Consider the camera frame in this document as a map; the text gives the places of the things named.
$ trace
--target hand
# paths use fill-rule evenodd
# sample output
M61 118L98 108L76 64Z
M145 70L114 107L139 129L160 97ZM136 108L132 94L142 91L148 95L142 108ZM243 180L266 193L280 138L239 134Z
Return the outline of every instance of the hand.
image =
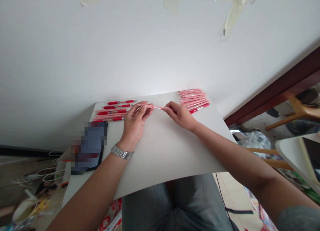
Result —
M127 112L124 117L123 135L117 144L117 147L127 151L133 152L135 146L140 141L143 135L144 122L152 114L153 109L147 109L146 104L148 101L141 101L137 104L144 104L141 107L135 104Z
M184 105L179 105L173 101L170 101L168 104L166 104L163 110L177 125L190 132L193 132L199 124Z

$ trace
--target white table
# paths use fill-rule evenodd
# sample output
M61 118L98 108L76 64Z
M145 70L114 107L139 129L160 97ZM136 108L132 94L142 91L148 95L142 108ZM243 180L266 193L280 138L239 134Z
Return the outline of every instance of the white table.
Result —
M320 143L320 137L317 133L307 134L301 137ZM320 186L312 181L308 173L298 137L277 141L276 149L280 156L320 195Z
M171 100L180 102L177 92L123 100L148 100L149 103L162 107ZM106 106L107 102L96 103L94 111ZM95 115L96 113L93 112L90 121ZM214 104L195 112L193 116L213 131L235 142ZM123 121L109 123L108 144L104 149L103 160L110 153L112 146L120 140L122 132ZM225 168L196 136L176 125L165 112L155 110L145 123L144 135L123 173L114 198L123 197L169 180L225 171ZM92 173L93 171L90 171L82 176L70 178L63 205L70 200Z

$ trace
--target metal watch band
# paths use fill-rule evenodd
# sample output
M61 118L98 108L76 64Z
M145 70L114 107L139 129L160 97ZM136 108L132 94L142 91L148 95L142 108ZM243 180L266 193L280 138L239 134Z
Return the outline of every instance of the metal watch band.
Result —
M127 152L127 151L123 151L122 149L119 149L117 147L117 144L115 144L112 147L111 153L113 153L115 156L118 156L119 158L122 158L122 159L130 159L133 155L133 152Z

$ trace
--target person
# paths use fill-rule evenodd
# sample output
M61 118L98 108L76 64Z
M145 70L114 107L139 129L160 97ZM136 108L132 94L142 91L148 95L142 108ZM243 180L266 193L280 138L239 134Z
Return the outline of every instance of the person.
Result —
M128 111L117 147L133 152L152 109L147 101ZM197 122L173 101L164 111L180 127L197 136L226 170L258 199L282 230L320 230L320 207L273 168L243 147ZM48 231L96 231L106 215L121 175L130 160L110 153L48 227ZM126 230L235 230L227 218L212 174L174 181L172 198L166 184L123 197L122 228Z

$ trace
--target wooden door frame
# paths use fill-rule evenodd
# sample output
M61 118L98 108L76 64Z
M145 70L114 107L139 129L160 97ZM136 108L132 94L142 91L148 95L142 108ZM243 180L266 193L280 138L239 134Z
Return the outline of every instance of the wooden door frame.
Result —
M225 119L227 126L241 125L320 82L320 47Z

